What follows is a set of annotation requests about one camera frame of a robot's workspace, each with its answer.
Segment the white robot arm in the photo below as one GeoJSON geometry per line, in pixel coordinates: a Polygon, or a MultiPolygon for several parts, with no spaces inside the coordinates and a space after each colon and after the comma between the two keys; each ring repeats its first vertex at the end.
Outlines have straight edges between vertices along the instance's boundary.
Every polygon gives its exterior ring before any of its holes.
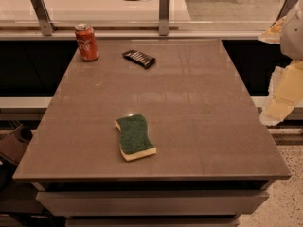
{"type": "Polygon", "coordinates": [[[258,39],[268,44],[279,44],[281,53],[292,60],[285,68],[275,67],[268,96],[261,108],[260,122],[275,126],[303,100],[303,0],[298,0],[258,39]]]}

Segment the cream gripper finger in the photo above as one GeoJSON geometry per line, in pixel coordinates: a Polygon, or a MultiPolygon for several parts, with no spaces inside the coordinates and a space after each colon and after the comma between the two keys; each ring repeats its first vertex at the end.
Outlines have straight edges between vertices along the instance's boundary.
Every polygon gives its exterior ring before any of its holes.
{"type": "Polygon", "coordinates": [[[259,120],[265,126],[275,126],[302,100],[303,61],[293,60],[285,68],[277,66],[271,76],[259,120]]]}
{"type": "Polygon", "coordinates": [[[286,17],[283,16],[282,18],[274,22],[268,29],[263,31],[258,36],[258,39],[261,42],[267,44],[281,44],[282,32],[285,28],[285,21],[286,21],[286,17]]]}

